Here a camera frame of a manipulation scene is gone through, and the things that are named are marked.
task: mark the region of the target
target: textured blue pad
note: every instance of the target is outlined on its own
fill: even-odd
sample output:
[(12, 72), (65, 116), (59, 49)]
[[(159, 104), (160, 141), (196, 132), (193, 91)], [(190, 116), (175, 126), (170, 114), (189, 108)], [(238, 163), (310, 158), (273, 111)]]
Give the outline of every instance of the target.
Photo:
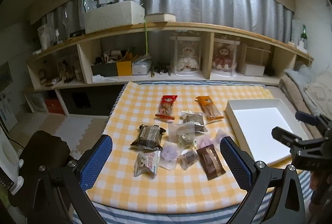
[(220, 152), (230, 168), (241, 189), (249, 191), (252, 185), (252, 174), (232, 145), (223, 138), (220, 142)]
[(83, 191), (91, 189), (95, 184), (100, 171), (112, 152), (112, 147), (113, 143), (111, 137), (105, 137), (83, 168), (80, 180), (80, 186)]

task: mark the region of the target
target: checkered tablecloth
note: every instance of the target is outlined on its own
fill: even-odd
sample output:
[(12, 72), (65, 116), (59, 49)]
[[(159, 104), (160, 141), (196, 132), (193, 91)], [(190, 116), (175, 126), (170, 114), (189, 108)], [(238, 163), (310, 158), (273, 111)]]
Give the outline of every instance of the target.
[[(246, 191), (239, 188), (230, 169), (217, 150), (226, 174), (208, 181), (200, 162), (183, 171), (159, 167), (157, 176), (133, 176), (137, 152), (130, 144), (137, 138), (141, 124), (167, 123), (155, 117), (163, 95), (178, 95), (174, 105), (174, 123), (181, 123), (182, 110), (200, 111), (197, 96), (209, 95), (220, 112), (231, 99), (272, 99), (262, 86), (210, 86), (210, 85), (137, 85), (130, 82), (114, 109), (104, 134), (112, 137), (113, 150), (94, 187), (87, 191), (92, 201), (121, 209), (150, 213), (191, 213), (220, 209), (240, 203)], [(225, 115), (222, 121), (206, 125), (214, 137), (222, 128), (236, 141), (232, 127)], [(288, 161), (277, 167), (284, 167)]]

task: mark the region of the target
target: clear display case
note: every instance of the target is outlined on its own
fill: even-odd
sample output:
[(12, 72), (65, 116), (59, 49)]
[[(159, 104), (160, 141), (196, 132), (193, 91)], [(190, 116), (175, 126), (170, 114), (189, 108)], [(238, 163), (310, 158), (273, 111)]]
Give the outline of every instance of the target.
[(200, 37), (172, 36), (174, 53), (173, 72), (178, 76), (195, 76), (200, 72)]
[(240, 40), (228, 40), (227, 36), (224, 39), (215, 38), (212, 69), (211, 71), (216, 75), (223, 77), (234, 77), (237, 75), (237, 47)]

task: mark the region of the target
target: white tray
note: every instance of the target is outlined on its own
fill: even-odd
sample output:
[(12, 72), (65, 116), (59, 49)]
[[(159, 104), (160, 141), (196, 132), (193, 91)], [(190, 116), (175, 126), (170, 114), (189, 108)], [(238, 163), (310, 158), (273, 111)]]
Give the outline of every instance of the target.
[(229, 100), (227, 117), (241, 150), (267, 165), (291, 156), (289, 148), (273, 139), (271, 131), (281, 127), (307, 140), (308, 137), (291, 111), (280, 99)]

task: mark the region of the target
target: orange snack package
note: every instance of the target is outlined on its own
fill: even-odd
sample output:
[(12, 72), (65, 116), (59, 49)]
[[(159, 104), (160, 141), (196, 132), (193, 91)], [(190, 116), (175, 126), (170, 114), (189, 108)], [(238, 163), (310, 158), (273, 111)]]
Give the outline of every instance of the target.
[(223, 115), (221, 115), (221, 113), (218, 111), (210, 96), (199, 96), (196, 97), (196, 99), (199, 102), (204, 114), (206, 115), (208, 123), (212, 123), (224, 118)]
[(156, 116), (164, 119), (174, 120), (175, 117), (173, 116), (173, 104), (177, 97), (177, 95), (162, 96)]

